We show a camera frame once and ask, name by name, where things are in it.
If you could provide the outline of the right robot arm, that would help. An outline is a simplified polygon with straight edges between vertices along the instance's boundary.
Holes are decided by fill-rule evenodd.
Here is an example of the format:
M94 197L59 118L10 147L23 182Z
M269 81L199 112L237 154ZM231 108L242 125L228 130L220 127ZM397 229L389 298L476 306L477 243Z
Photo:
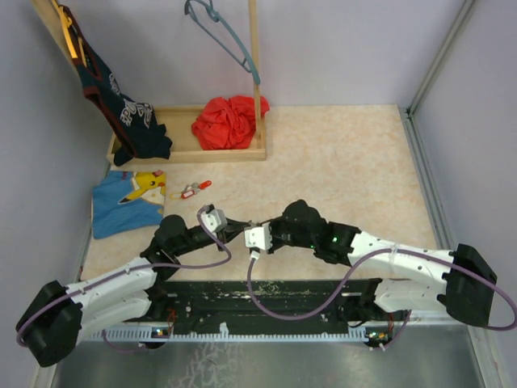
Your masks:
M268 253L284 246L307 248L328 264L372 268L386 276L361 299L372 320L399 310L445 312L474 327L487 327L497 276L469 245L426 250L373 236L355 226L327 221L304 200L267 221Z

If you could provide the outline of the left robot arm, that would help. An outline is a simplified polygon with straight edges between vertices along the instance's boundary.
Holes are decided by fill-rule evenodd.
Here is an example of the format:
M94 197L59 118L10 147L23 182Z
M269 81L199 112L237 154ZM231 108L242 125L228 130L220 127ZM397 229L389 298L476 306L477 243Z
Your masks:
M168 301L153 293L185 266L179 256L216 245L226 246L249 222L228 219L219 209L201 209L198 224L186 226L179 215L162 219L150 245L124 266L94 279L62 285L54 280L40 289L15 326L16 341L46 368L66 358L84 339L131 319L157 321Z

